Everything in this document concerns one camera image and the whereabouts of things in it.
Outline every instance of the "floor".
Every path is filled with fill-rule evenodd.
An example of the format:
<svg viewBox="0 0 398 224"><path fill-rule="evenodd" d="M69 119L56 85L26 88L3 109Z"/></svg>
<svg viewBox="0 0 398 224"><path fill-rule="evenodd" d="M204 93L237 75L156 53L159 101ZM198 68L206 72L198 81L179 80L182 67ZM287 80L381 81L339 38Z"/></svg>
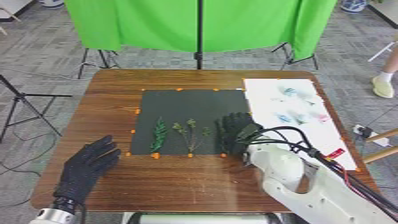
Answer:
<svg viewBox="0 0 398 224"><path fill-rule="evenodd" d="M1 23L8 36L0 35L0 73L23 92L72 94L70 99L54 101L47 111L51 123L62 130L97 69L86 68L83 80L74 80L83 48L65 10L46 10L35 5L21 15L21 20L21 23ZM335 8L316 50L319 70L312 70L310 62L285 67L285 70L314 72L348 132L355 124L367 125L376 132L398 127L398 107L394 107L398 98L378 98L371 93L369 84L387 55L381 55L373 63L365 62L369 56L389 43L392 34L394 29L367 10L357 15L348 15ZM271 54L269 50L271 48L206 54L204 68L277 70L282 64L282 52ZM88 60L99 63L94 51ZM195 67L190 53L133 47L124 47L117 62L122 68L191 69ZM1 123L12 100L12 94L1 86L0 94ZM40 98L33 98L31 102L42 107L44 100ZM30 116L23 109L17 107L15 120ZM51 148L44 156L19 167L21 170L42 171L51 156L51 145L56 143L47 131L38 121L15 127L15 135L8 131L0 145L0 159L7 166L12 167ZM360 139L353 140L362 155L380 149L371 143L364 145ZM396 161L398 155L367 166L381 194L394 204L398 204ZM35 216L37 210L28 203L19 206L7 206L28 198L35 181L37 177L31 174L7 172L0 176L0 223L28 223ZM86 223L118 222L120 214L88 214Z"/></svg>

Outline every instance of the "green backdrop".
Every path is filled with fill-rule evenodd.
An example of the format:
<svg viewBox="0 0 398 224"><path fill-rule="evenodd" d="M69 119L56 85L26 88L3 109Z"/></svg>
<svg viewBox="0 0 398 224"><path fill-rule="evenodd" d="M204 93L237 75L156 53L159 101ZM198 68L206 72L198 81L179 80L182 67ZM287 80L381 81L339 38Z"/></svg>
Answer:
<svg viewBox="0 0 398 224"><path fill-rule="evenodd" d="M197 0L65 0L83 46L195 52ZM335 0L204 0L204 52L289 42L312 55Z"/></svg>

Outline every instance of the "white paper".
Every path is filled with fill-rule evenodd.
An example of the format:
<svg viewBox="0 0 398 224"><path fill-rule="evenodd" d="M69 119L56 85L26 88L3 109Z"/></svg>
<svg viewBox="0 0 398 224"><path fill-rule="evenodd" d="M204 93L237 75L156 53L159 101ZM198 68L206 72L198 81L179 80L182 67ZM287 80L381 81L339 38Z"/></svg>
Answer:
<svg viewBox="0 0 398 224"><path fill-rule="evenodd" d="M339 148L344 150L335 161L346 170L355 170L357 165L310 80L245 79L245 98L255 123L264 128L296 127L323 155L328 155ZM301 140L294 131L282 131L282 134L289 142ZM266 135L269 138L280 139L277 133L266 132ZM287 145L278 144L278 147L289 149ZM319 164L305 153L300 152L298 155L309 162Z"/></svg>

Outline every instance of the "plant sprig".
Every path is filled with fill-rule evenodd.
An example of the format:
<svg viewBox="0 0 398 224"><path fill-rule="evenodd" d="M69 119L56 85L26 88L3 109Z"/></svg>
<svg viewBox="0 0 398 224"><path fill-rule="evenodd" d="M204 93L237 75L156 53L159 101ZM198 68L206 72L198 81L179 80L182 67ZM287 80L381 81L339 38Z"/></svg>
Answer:
<svg viewBox="0 0 398 224"><path fill-rule="evenodd" d="M188 126L188 131L186 131L182 125L175 122L172 125L172 129L177 131L177 133L182 136L184 143L186 143L186 149L188 149L188 157L191 157L193 156L191 153L202 145L204 138L211 135L211 130L207 127L202 128L202 138L200 138L200 141L197 142L197 136L195 136L197 122L191 118L186 121L186 126Z"/></svg>
<svg viewBox="0 0 398 224"><path fill-rule="evenodd" d="M150 153L158 152L158 150L163 146L165 136L166 136L165 121L159 117L158 121L156 121L154 130L152 130L154 141L152 141L152 144L150 144Z"/></svg>

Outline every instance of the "chair leg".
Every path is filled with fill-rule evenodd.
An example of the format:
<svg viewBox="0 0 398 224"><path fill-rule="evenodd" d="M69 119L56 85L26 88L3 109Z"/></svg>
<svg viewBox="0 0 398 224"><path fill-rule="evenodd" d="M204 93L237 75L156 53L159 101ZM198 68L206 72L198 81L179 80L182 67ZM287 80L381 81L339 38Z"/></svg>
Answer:
<svg viewBox="0 0 398 224"><path fill-rule="evenodd" d="M392 47L392 45L396 44L396 42L390 42L389 45L383 47L383 49L376 52L376 54L373 55L373 57L369 58L367 62L371 62L376 57L380 56L380 54L383 53L383 51L389 50L389 48Z"/></svg>
<svg viewBox="0 0 398 224"><path fill-rule="evenodd" d="M7 12L7 14L8 14L8 16L14 18L14 20L15 20L17 22L21 22L21 20L17 19L15 15L10 13L10 11L8 11L5 8L0 8L0 9Z"/></svg>
<svg viewBox="0 0 398 224"><path fill-rule="evenodd" d="M365 138L365 142L373 142L374 140L392 136L392 135L398 135L398 128L387 132L383 132L381 134L378 134L376 136L373 136L371 138Z"/></svg>
<svg viewBox="0 0 398 224"><path fill-rule="evenodd" d="M3 33L5 36L8 35L5 29L1 28L1 26L0 26L0 32Z"/></svg>
<svg viewBox="0 0 398 224"><path fill-rule="evenodd" d="M380 152L376 152L374 154L367 155L364 157L364 163L371 163L374 160L381 159L383 157L387 157L394 153L398 153L398 146L383 149Z"/></svg>

